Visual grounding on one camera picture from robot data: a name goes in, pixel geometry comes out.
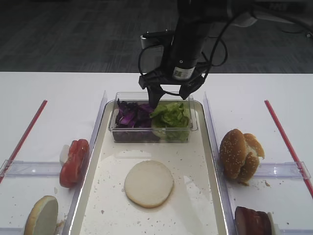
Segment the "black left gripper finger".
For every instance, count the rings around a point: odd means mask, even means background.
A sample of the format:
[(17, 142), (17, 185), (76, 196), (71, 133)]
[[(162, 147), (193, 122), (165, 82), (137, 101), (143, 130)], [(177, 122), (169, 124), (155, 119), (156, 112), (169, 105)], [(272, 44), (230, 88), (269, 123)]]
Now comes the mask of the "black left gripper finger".
[(155, 109), (160, 101), (160, 99), (164, 95), (164, 90), (161, 86), (151, 85), (147, 87), (149, 105), (151, 108)]

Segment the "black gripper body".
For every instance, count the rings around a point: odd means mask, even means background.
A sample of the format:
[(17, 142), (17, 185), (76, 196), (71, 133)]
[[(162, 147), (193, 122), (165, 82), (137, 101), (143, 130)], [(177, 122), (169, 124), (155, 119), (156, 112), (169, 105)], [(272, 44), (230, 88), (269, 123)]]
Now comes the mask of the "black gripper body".
[(158, 67), (139, 77), (142, 89), (157, 85), (181, 85), (197, 90), (205, 82), (205, 62), (199, 62), (194, 68), (182, 69), (174, 67), (169, 73), (164, 67)]

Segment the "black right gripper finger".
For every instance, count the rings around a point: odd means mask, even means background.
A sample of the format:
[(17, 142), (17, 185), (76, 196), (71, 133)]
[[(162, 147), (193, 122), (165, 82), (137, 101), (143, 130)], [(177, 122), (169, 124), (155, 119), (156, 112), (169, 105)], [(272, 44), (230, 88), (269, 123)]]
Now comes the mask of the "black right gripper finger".
[(185, 83), (180, 86), (179, 96), (185, 100), (191, 93), (198, 90), (200, 85), (198, 83)]

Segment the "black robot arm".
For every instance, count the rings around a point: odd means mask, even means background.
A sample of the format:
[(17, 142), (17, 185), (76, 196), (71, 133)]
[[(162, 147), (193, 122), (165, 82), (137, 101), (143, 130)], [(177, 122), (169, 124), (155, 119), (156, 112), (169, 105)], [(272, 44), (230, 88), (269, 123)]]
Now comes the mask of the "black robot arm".
[[(143, 50), (163, 47), (160, 66), (139, 77), (139, 85), (147, 90), (153, 108), (167, 93), (162, 85), (179, 85), (176, 95), (182, 99), (202, 86), (213, 66), (218, 42), (230, 25), (248, 27), (257, 20), (268, 20), (313, 30), (311, 0), (179, 0), (178, 12), (175, 30), (147, 32), (141, 36)], [(225, 26), (216, 38), (210, 57), (199, 62), (214, 23), (225, 23)]]

